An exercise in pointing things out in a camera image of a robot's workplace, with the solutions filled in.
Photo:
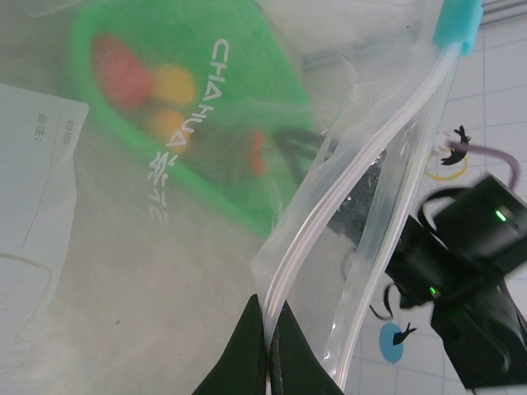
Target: green bowl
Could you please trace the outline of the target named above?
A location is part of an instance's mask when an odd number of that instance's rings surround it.
[[[173,63],[190,71],[197,94],[188,114],[198,113],[200,104],[214,107],[202,125],[228,133],[258,129],[269,135],[283,127],[312,129],[302,84],[252,0],[118,0],[84,6],[72,28],[73,87],[104,130],[148,164],[167,148],[136,128],[100,91],[91,66],[91,43],[103,34],[120,38],[147,67]],[[217,74],[218,63],[225,65],[219,70],[225,81],[210,77]],[[183,160],[166,166],[166,173],[266,237],[277,220],[275,207],[286,206],[297,185],[275,150],[268,150],[264,159],[264,177],[234,185],[210,182]]]

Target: white tiled surface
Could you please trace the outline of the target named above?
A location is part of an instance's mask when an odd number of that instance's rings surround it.
[[[474,52],[460,62],[441,121],[440,132],[465,126],[473,144],[487,145],[507,151],[522,162],[527,173],[527,21],[515,21],[482,30]],[[491,172],[507,181],[508,165],[494,158],[469,155],[469,168],[456,180],[438,182],[423,177],[416,205],[436,188],[466,185]],[[428,170],[447,177],[460,171],[463,164],[439,166],[431,160]],[[520,183],[517,193],[527,199],[527,181]],[[383,277],[372,304],[382,314],[382,291],[388,277]],[[527,269],[515,273],[509,280],[511,293],[521,311],[527,314]],[[390,300],[397,300],[392,291]],[[367,313],[354,356],[353,378],[347,394],[353,395],[463,395],[466,391],[446,357],[441,339],[431,329],[431,308],[398,311],[394,307],[394,322],[401,328],[412,323],[417,331],[404,343],[403,358],[395,365],[384,361],[379,350],[379,330],[384,323]],[[527,388],[507,388],[478,391],[478,394],[527,394]]]

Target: purple wire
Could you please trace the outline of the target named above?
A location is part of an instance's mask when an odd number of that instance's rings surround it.
[[[506,152],[488,148],[486,146],[473,146],[472,144],[463,144],[459,142],[448,142],[448,147],[456,151],[473,152],[474,154],[494,156],[504,160],[511,167],[511,178],[509,179],[509,189],[514,191],[520,180],[521,165],[520,162],[512,155]]]

